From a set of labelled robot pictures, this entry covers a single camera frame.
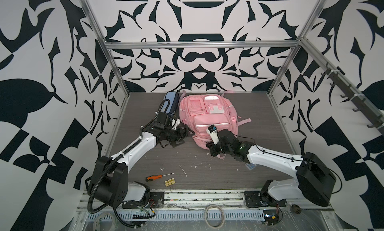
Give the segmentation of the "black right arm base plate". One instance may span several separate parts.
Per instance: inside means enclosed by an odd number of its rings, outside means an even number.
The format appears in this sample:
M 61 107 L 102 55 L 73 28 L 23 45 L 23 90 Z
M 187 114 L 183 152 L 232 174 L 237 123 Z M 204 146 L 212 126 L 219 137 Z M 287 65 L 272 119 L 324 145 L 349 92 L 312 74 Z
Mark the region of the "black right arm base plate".
M 286 200 L 277 201 L 267 192 L 244 191 L 245 203 L 248 208 L 286 207 Z

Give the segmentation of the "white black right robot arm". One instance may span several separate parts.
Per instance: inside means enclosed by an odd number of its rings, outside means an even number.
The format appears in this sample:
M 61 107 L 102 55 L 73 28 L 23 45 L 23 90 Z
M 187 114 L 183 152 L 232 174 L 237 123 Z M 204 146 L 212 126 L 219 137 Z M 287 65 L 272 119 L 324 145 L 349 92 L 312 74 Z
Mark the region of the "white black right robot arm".
M 284 181 L 267 181 L 259 193 L 261 202 L 307 200 L 319 207 L 329 206 L 337 179 L 315 154 L 289 155 L 265 149 L 256 143 L 239 141 L 229 130 L 218 131 L 215 126 L 206 132 L 212 139 L 206 144 L 212 156 L 230 155 L 239 162 L 290 176 Z

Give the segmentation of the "pink student backpack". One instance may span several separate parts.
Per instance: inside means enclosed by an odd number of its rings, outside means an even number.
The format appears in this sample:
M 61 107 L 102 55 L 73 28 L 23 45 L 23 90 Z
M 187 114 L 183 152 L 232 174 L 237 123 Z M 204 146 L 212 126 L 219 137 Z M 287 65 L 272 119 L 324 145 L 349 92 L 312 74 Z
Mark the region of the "pink student backpack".
M 179 119 L 195 134 L 195 143 L 202 149 L 208 150 L 206 144 L 212 141 L 207 129 L 214 125 L 218 131 L 229 130 L 238 134 L 239 126 L 250 123 L 251 119 L 239 121 L 240 117 L 231 101 L 223 94 L 193 94 L 181 92 L 179 101 Z

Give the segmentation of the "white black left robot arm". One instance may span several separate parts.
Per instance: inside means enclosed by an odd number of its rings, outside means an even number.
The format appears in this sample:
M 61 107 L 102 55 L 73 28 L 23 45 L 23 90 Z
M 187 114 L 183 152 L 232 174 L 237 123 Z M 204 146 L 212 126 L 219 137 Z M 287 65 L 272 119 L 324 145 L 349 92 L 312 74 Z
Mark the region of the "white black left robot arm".
M 97 213 L 122 203 L 144 206 L 150 199 L 150 188 L 142 183 L 129 182 L 132 167 L 150 150 L 166 141 L 177 147 L 192 131 L 171 114 L 158 112 L 155 118 L 140 128 L 140 135 L 131 144 L 111 157 L 97 159 L 88 187 L 88 212 Z

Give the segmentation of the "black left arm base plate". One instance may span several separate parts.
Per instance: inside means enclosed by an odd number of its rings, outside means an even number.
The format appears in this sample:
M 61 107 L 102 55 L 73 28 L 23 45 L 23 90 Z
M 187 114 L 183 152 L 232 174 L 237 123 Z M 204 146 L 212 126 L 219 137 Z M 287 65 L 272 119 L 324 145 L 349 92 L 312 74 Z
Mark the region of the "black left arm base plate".
M 123 202 L 123 209 L 136 209 L 144 206 L 145 208 L 156 208 L 157 205 L 163 205 L 165 199 L 164 192 L 146 192 L 139 201 Z

